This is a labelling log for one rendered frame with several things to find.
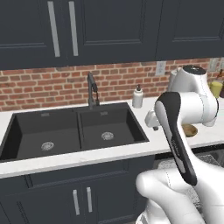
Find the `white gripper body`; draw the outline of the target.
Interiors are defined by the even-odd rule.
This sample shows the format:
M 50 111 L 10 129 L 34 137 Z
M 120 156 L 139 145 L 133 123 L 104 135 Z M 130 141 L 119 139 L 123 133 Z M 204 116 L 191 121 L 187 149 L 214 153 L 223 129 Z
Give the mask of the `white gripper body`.
M 156 113 L 153 109 L 147 113 L 147 115 L 144 119 L 144 122 L 145 122 L 146 126 L 149 128 L 153 128 L 155 126 L 158 126 L 158 127 L 160 126 L 160 123 L 157 119 Z

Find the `brown wooden bowl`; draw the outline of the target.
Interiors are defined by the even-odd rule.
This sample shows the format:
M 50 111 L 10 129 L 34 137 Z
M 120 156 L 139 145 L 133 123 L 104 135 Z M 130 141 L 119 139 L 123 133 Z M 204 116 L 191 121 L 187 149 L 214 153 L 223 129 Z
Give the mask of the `brown wooden bowl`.
M 182 128 L 186 137 L 194 137 L 198 133 L 198 129 L 191 124 L 183 124 Z

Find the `yellow-green cup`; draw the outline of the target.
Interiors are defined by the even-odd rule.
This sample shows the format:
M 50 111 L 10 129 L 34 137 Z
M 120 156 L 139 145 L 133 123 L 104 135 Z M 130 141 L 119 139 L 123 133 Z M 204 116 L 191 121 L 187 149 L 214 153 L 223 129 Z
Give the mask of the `yellow-green cup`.
M 219 81 L 212 81 L 210 84 L 210 90 L 213 93 L 215 98 L 220 96 L 223 84 Z

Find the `dark lower cupboard door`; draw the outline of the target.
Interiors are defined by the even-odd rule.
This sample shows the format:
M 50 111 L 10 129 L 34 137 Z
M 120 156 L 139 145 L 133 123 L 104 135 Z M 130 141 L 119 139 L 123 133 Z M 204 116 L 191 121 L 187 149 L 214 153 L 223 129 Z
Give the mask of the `dark lower cupboard door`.
M 136 188 L 136 175 L 123 174 L 82 184 L 86 224 L 126 224 L 136 221 L 146 198 Z M 93 212 L 88 211 L 87 187 L 91 187 Z
M 74 209 L 73 190 L 78 191 L 80 215 Z M 7 224 L 84 224 L 79 184 L 34 189 L 0 184 L 0 204 Z

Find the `dark cupboard door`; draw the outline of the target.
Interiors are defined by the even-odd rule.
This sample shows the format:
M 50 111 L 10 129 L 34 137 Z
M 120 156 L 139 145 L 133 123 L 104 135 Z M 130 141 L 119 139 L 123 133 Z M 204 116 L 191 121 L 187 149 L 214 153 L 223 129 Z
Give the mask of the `dark cupboard door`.
M 48 12 L 53 1 L 60 57 L 56 58 Z M 0 70 L 66 64 L 60 0 L 0 0 Z
M 74 209 L 73 190 L 78 191 L 80 215 Z M 84 224 L 79 184 L 34 189 L 0 184 L 0 204 L 7 224 Z
M 146 198 L 136 188 L 136 175 L 123 174 L 82 184 L 86 224 L 126 224 L 136 221 Z M 88 211 L 87 187 L 91 187 L 93 212 Z
M 78 56 L 74 56 L 68 2 L 74 1 Z M 62 0 L 71 66 L 156 59 L 163 0 Z
M 224 0 L 163 0 L 157 60 L 224 57 Z

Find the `dark upper cupboard door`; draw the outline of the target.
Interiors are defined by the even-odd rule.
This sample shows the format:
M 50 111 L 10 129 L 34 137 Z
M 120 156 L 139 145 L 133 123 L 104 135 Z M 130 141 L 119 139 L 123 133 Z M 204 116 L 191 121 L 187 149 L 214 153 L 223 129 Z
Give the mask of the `dark upper cupboard door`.
M 56 58 L 48 12 L 53 1 L 60 57 Z M 66 64 L 60 0 L 0 0 L 0 70 Z
M 224 57 L 224 0 L 163 0 L 157 60 Z
M 68 2 L 74 1 L 78 56 L 74 56 Z M 156 59 L 163 0 L 62 0 L 71 66 Z

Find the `white soap dispenser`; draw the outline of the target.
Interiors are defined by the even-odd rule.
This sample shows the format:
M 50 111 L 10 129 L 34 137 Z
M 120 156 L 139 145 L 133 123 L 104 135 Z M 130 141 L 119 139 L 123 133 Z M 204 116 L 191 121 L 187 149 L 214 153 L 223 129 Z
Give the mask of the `white soap dispenser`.
M 135 109 L 140 109 L 143 106 L 143 98 L 143 90 L 140 85 L 137 85 L 133 92 L 132 107 Z

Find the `black sink tap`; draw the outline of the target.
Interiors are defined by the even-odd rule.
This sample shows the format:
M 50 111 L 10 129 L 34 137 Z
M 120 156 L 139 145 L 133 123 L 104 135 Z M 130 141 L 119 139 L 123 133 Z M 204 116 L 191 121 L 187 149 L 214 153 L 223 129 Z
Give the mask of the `black sink tap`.
M 98 95 L 98 87 L 95 82 L 95 78 L 91 72 L 87 74 L 87 85 L 88 85 L 88 106 L 90 109 L 93 108 L 93 106 L 99 106 L 99 95 Z M 96 93 L 96 99 L 93 98 L 93 93 Z

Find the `black double sink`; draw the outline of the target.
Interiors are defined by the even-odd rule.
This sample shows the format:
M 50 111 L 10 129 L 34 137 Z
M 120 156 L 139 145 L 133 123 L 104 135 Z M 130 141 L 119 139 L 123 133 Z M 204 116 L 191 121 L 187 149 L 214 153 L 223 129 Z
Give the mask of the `black double sink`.
M 15 113 L 0 144 L 0 161 L 89 151 L 148 141 L 126 102 Z

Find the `dark fixed drawer front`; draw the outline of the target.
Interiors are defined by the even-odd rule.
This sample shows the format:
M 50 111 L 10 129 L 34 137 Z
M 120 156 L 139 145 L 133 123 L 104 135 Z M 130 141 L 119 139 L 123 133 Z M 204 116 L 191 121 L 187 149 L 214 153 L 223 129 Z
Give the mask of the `dark fixed drawer front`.
M 99 164 L 89 164 L 56 171 L 27 174 L 24 180 L 29 188 L 54 185 L 67 181 L 94 179 L 100 176 L 122 174 L 129 170 L 129 160 L 117 160 Z

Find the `white wall socket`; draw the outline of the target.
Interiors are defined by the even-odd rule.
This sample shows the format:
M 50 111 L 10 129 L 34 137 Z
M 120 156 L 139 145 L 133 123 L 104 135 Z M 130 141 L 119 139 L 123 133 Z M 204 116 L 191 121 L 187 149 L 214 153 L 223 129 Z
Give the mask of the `white wall socket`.
M 165 67 L 166 62 L 165 61 L 158 61 L 156 65 L 156 72 L 155 75 L 160 76 L 165 74 Z
M 218 65 L 219 59 L 218 58 L 211 58 L 210 62 L 209 62 L 209 68 L 208 70 L 210 72 L 215 72 L 216 71 L 216 67 Z

